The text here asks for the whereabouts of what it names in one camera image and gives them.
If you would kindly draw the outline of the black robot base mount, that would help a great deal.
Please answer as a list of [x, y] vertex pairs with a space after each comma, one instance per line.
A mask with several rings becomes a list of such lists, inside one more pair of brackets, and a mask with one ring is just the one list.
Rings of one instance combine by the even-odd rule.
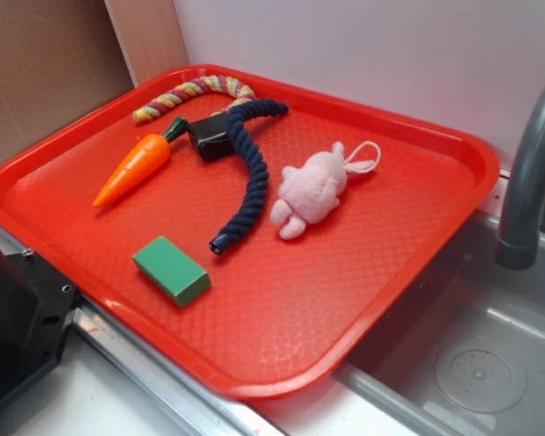
[[41, 255], [0, 250], [0, 409], [59, 364], [77, 298]]

